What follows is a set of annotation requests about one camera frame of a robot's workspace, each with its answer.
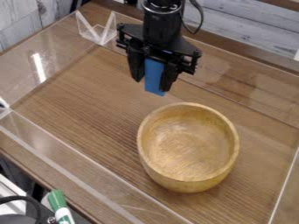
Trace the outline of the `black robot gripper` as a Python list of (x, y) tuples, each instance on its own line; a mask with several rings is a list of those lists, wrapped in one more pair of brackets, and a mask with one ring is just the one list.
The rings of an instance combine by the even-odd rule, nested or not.
[(182, 35), (183, 7), (145, 7), (142, 24), (117, 25), (117, 46), (126, 50), (130, 72), (139, 82), (146, 59), (163, 63), (161, 90), (169, 92), (181, 73), (195, 74), (202, 50)]

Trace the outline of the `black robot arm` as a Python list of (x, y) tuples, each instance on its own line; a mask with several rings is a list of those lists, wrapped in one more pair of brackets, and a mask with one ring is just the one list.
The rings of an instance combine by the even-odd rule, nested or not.
[[(203, 16), (197, 0), (191, 4)], [(145, 80), (145, 90), (165, 96), (182, 73), (195, 74), (202, 50), (182, 35), (186, 0), (145, 0), (145, 22), (117, 25), (117, 46), (126, 50), (133, 79)]]

